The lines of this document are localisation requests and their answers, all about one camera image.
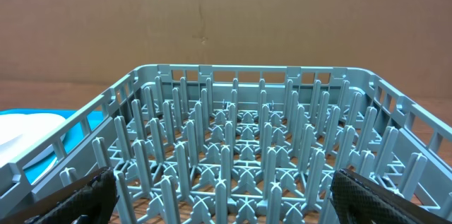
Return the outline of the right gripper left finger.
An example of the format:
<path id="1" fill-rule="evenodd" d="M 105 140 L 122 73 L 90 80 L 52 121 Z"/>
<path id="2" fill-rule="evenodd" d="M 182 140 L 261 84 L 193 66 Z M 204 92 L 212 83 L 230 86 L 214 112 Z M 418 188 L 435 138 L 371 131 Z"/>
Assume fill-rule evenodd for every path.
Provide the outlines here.
<path id="1" fill-rule="evenodd" d="M 108 223 L 118 199 L 114 171 L 102 167 L 1 222 Z"/>

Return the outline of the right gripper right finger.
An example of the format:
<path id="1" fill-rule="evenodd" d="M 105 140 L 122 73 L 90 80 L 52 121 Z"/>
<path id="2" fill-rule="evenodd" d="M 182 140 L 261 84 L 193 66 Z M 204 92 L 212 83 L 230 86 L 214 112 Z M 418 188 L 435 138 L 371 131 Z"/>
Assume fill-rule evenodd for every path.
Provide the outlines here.
<path id="1" fill-rule="evenodd" d="M 335 171 L 331 193 L 340 224 L 451 224 L 348 169 Z"/>

